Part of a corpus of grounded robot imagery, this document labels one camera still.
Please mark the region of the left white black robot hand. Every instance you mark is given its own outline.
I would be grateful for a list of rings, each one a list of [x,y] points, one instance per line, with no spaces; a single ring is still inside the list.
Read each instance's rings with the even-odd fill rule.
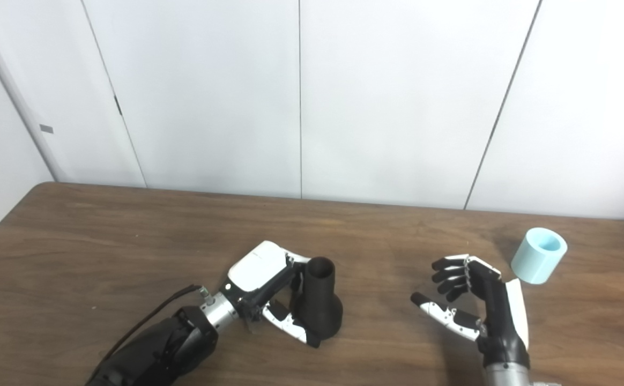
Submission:
[[[265,240],[229,269],[220,292],[244,320],[267,320],[303,344],[317,348],[320,338],[275,299],[286,287],[300,295],[309,261],[309,257]]]

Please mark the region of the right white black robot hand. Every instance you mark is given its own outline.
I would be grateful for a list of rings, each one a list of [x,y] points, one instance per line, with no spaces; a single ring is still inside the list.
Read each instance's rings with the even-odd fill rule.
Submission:
[[[506,283],[498,269],[468,254],[442,257],[432,269],[432,281],[446,301],[415,292],[412,303],[447,330],[475,342],[485,367],[513,364],[529,370],[529,326],[520,280]],[[483,317],[450,306],[466,293],[485,303]]]

